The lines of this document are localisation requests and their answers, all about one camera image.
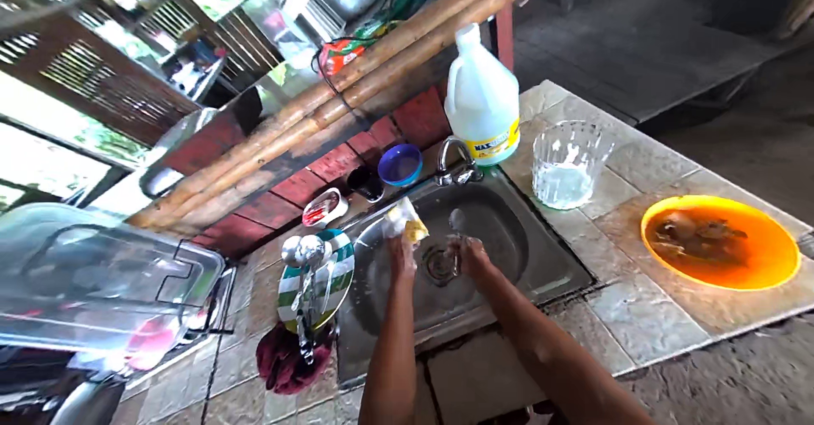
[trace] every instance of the wall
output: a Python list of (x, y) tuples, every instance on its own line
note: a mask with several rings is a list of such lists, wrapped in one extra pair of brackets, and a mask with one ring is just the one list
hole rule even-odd
[[(233, 258), (252, 252), (278, 231), (285, 232), (283, 227), (297, 223), (303, 208), (324, 189), (336, 186), (346, 193), (344, 177), (363, 164), (375, 168), (381, 154), (393, 145), (407, 142), (426, 149), (451, 134), (441, 99), (436, 87), (421, 92), (373, 123), (370, 130), (359, 132), (215, 223), (193, 242)], [(244, 138), (234, 118), (216, 118), (168, 161), (189, 175)]]

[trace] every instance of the purple bowl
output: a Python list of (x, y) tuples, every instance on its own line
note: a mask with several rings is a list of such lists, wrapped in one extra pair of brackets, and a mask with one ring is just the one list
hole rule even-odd
[(412, 144), (396, 145), (379, 160), (379, 177), (393, 186), (407, 186), (418, 180), (422, 167), (421, 150)]

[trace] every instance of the hand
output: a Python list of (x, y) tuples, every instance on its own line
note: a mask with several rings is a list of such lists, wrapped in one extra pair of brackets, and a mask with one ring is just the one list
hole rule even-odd
[(413, 243), (407, 238), (406, 234), (398, 238), (387, 239), (387, 248), (390, 251), (390, 266), (394, 277), (405, 275), (406, 277), (415, 277), (415, 271), (418, 266), (415, 264), (413, 258)]
[(447, 256), (455, 254), (461, 255), (461, 271), (467, 276), (473, 277), (474, 275), (481, 274), (493, 268), (492, 261), (483, 248), (483, 243), (480, 239), (470, 238), (468, 236), (449, 236), (447, 243)]

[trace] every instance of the green striped plate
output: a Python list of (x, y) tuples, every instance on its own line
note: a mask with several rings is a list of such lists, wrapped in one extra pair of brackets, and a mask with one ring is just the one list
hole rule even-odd
[[(353, 244), (348, 234), (345, 234), (340, 229), (326, 229), (318, 232), (317, 237), (331, 244), (331, 255), (336, 257), (336, 266), (334, 273), (331, 277), (331, 295), (328, 296), (328, 308), (320, 315), (317, 322), (312, 325), (314, 329), (325, 325), (325, 322), (331, 319), (336, 309), (338, 309), (348, 295), (351, 282), (353, 281)], [(282, 271), (282, 278), (280, 279), (280, 287), (278, 288), (278, 301), (277, 301), (277, 314), (280, 315), (280, 320), (285, 323), (286, 328), (294, 333), (297, 332), (297, 315), (296, 311), (291, 310), (291, 303), (294, 302), (294, 297), (297, 290), (300, 288), (301, 269), (286, 266)], [(317, 287), (317, 302), (314, 304), (316, 308), (321, 308), (322, 297), (325, 296), (324, 290), (325, 281), (328, 279), (328, 271), (325, 264), (317, 269), (315, 275)], [(308, 293), (303, 297), (303, 309), (308, 308), (309, 302), (305, 299)]]

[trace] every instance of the dish rag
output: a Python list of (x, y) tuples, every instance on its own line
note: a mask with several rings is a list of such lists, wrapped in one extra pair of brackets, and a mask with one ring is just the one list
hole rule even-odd
[(328, 323), (315, 338), (313, 363), (308, 364), (300, 355), (297, 335), (278, 322), (257, 344), (255, 357), (259, 377), (265, 380), (265, 389), (279, 395), (293, 395), (302, 391), (322, 374), (331, 358), (334, 332)]

